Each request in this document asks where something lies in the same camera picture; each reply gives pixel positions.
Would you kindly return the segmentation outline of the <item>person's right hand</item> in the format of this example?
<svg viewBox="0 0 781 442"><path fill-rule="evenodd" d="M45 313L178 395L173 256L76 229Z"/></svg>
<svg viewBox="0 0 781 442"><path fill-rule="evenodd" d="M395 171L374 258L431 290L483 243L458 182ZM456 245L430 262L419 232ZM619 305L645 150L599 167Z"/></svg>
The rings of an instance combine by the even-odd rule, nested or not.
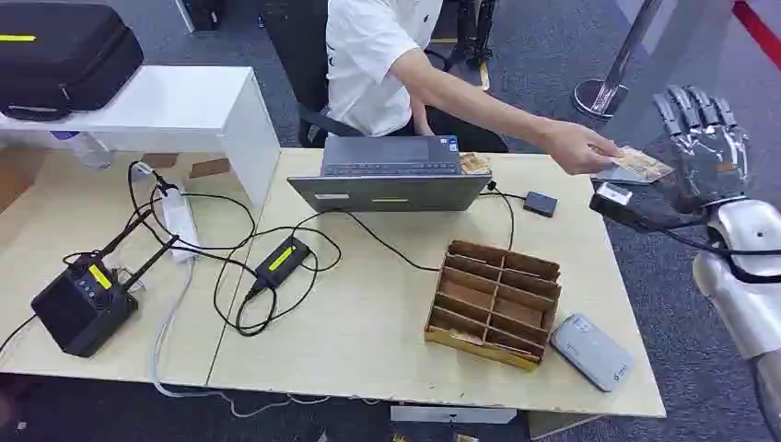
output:
<svg viewBox="0 0 781 442"><path fill-rule="evenodd" d="M547 119L539 146L569 175L597 173L623 152L612 141L583 125Z"/></svg>

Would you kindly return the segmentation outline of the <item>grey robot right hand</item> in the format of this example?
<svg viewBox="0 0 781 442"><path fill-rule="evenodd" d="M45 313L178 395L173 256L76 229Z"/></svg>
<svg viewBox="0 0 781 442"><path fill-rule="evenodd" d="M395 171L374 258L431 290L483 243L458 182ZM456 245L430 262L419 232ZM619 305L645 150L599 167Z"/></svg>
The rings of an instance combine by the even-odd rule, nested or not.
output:
<svg viewBox="0 0 781 442"><path fill-rule="evenodd" d="M748 135L728 101L695 85L669 85L653 102L669 137L663 161L673 172L659 185L672 206L690 214L745 199Z"/></svg>

